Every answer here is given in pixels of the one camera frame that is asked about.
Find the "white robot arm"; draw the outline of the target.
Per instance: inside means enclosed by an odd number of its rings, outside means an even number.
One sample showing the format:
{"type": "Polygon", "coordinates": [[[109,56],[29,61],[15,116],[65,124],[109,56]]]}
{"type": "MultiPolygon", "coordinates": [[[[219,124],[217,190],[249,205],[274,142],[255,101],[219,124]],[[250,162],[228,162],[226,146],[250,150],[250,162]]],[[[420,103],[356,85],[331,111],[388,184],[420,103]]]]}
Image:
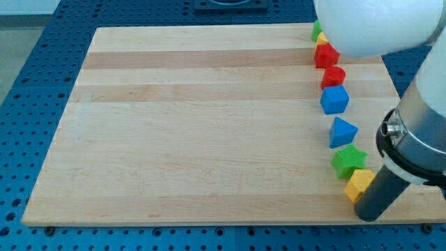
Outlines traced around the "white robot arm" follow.
{"type": "Polygon", "coordinates": [[[385,167],[417,185],[445,186],[445,1],[318,0],[331,45],[350,58],[419,45],[431,50],[376,135],[385,167]]]}

